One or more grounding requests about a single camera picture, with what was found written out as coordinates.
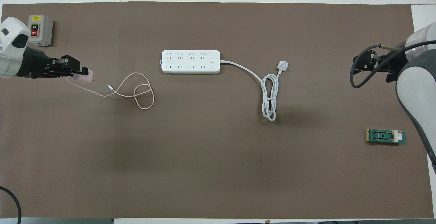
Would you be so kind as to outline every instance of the control box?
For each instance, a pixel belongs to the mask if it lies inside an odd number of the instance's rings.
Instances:
[[[218,50],[164,50],[160,60],[166,74],[217,74],[220,72]]]
[[[31,31],[29,42],[38,46],[48,46],[51,44],[53,32],[53,21],[44,15],[29,16],[28,27]]]

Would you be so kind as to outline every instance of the gray switch box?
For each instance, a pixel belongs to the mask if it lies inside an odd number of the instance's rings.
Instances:
[[[43,15],[29,16],[28,27],[31,32],[29,43],[39,46],[48,46],[51,44],[53,21],[50,18]]]

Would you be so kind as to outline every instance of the black cable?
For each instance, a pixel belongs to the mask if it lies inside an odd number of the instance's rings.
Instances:
[[[350,83],[353,86],[353,88],[360,88],[362,87],[370,78],[372,78],[372,76],[378,72],[384,65],[386,65],[386,63],[388,63],[388,61],[392,60],[393,58],[397,57],[399,54],[405,53],[408,50],[411,50],[413,48],[416,47],[420,47],[423,45],[427,45],[427,44],[436,44],[436,41],[425,41],[425,42],[421,42],[421,43],[417,43],[417,44],[412,44],[409,47],[405,47],[397,52],[395,52],[394,54],[392,54],[391,56],[389,56],[388,58],[384,59],[380,64],[378,64],[378,66],[371,71],[371,73],[364,79],[364,81],[362,81],[360,84],[356,85],[354,83],[353,80],[353,72],[354,72],[354,68],[356,67],[357,62],[359,61],[360,57],[362,57],[362,55],[367,52],[368,50],[374,49],[374,48],[379,48],[381,45],[377,44],[377,45],[373,45],[371,47],[366,48],[364,51],[362,51],[355,59],[355,61],[353,62],[352,68],[350,70]]]
[[[20,203],[18,202],[17,197],[11,192],[9,191],[7,188],[0,186],[0,190],[5,191],[7,194],[9,194],[12,199],[15,201],[15,204],[17,205],[17,209],[18,209],[18,221],[17,224],[21,223],[21,207],[20,207]]]

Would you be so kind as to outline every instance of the black button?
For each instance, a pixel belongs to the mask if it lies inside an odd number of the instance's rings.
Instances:
[[[26,34],[20,34],[14,39],[14,41],[12,41],[12,46],[17,48],[24,48],[26,47],[28,39],[29,36],[27,36]]]
[[[8,31],[6,28],[3,28],[3,29],[1,30],[1,32],[2,32],[5,36],[9,33],[9,31]]]

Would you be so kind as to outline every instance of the power outlet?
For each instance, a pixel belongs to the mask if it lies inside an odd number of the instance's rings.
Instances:
[[[218,50],[164,50],[160,66],[166,74],[217,74],[220,60]]]

